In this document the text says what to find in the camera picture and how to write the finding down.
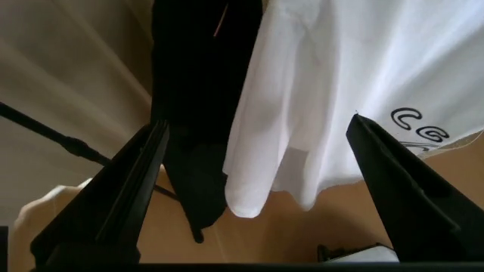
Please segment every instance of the wooden floor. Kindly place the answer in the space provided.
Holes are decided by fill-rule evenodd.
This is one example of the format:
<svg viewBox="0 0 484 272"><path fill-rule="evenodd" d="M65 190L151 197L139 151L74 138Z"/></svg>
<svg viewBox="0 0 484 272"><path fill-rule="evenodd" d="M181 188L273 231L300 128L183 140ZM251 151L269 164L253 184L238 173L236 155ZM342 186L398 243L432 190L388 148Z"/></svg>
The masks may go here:
<svg viewBox="0 0 484 272"><path fill-rule="evenodd" d="M484 208L483 137L426 162ZM158 184L169 187L167 176L161 175ZM226 210L203 234L205 242L196 244L180 204L155 193L138 241L141 262L310 262L316 261L318 244L390 246L363 182L323 191L309 212L288 193L272 193L257 218L237 218Z"/></svg>

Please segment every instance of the black cloth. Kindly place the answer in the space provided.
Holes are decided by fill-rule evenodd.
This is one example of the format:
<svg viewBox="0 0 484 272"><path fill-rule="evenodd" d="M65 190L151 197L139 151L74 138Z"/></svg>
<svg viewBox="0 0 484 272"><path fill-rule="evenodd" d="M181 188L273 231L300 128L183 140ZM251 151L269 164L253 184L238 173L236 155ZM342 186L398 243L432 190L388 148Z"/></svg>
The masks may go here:
<svg viewBox="0 0 484 272"><path fill-rule="evenodd" d="M260 0L154 2L151 118L169 122L163 164L192 230L226 207L222 165L261 18Z"/></svg>

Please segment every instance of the floor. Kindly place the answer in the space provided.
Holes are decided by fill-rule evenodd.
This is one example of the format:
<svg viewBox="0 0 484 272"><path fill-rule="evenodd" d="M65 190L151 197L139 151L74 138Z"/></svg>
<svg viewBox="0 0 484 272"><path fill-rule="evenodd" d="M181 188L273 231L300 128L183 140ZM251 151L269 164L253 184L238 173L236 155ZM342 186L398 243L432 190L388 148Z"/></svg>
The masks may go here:
<svg viewBox="0 0 484 272"><path fill-rule="evenodd" d="M484 208L484 138L426 159L441 176ZM159 185L169 187L165 174ZM365 183L323 191L303 212L288 193L272 193L262 214L237 218L225 211L196 244L178 202L155 193L138 241L141 262L311 262L316 247L391 246Z"/></svg>

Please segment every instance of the beige curtain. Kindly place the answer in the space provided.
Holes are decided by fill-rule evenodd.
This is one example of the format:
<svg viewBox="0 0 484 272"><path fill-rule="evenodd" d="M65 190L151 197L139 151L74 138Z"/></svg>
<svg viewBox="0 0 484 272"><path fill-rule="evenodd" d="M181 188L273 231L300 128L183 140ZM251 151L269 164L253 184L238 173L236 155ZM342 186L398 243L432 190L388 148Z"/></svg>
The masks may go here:
<svg viewBox="0 0 484 272"><path fill-rule="evenodd" d="M151 2L0 1L0 101L112 157L149 118ZM100 168L0 117L0 225Z"/></svg>

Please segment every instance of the white t-shirt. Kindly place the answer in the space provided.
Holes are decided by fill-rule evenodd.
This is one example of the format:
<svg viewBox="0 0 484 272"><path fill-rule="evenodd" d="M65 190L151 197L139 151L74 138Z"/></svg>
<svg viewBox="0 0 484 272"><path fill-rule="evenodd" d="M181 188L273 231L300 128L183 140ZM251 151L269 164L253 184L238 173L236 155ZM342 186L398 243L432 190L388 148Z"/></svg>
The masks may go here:
<svg viewBox="0 0 484 272"><path fill-rule="evenodd" d="M360 180L355 113L416 154L480 131L484 1L270 1L225 159L233 213Z"/></svg>

